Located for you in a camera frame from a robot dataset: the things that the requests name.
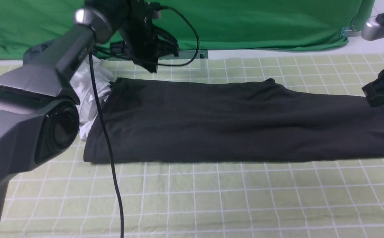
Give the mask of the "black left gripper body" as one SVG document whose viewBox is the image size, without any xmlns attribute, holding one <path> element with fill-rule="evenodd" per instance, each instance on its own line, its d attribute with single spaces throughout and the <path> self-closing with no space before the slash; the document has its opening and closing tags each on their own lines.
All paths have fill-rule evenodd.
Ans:
<svg viewBox="0 0 384 238">
<path fill-rule="evenodd" d="M 179 56 L 177 39 L 152 22 L 156 13 L 162 10 L 159 3 L 144 0 L 128 0 L 127 3 L 127 19 L 118 30 L 122 41 L 111 43 L 109 51 L 114 57 L 131 60 L 148 72 L 156 73 L 159 58 Z"/>
</svg>

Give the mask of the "gray left robot arm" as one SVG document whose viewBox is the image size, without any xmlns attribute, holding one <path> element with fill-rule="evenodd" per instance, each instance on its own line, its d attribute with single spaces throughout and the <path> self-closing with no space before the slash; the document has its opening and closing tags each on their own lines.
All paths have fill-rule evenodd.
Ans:
<svg viewBox="0 0 384 238">
<path fill-rule="evenodd" d="M 65 152 L 77 137 L 80 98 L 70 81 L 96 44 L 119 32 L 130 60 L 151 73 L 178 54 L 152 23 L 162 7 L 145 0 L 86 0 L 74 25 L 30 63 L 0 76 L 0 219 L 9 181 Z"/>
</svg>

